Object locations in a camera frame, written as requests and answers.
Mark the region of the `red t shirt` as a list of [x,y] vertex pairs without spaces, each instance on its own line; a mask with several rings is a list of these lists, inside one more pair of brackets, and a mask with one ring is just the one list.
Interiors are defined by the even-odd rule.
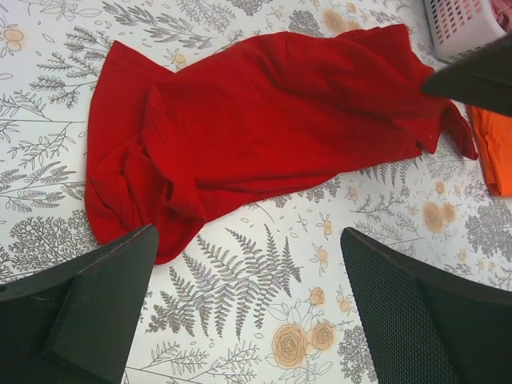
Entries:
[[106,244],[154,225],[157,263],[240,206],[436,151],[478,154],[403,24],[332,38],[262,34],[172,72],[121,42],[90,104],[86,215]]

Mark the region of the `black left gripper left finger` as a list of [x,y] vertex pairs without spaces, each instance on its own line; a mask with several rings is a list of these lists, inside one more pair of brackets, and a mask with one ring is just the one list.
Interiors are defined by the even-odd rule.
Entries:
[[159,235],[141,227],[1,286],[3,383],[120,383]]

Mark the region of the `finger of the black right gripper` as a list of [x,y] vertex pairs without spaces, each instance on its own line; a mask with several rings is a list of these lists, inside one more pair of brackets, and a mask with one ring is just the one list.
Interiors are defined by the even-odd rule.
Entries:
[[511,35],[429,76],[422,92],[511,116]]

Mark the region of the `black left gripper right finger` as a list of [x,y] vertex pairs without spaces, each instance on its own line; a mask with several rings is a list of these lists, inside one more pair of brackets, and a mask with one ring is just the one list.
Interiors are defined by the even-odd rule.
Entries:
[[354,228],[342,256],[380,383],[509,383],[511,293],[392,250]]

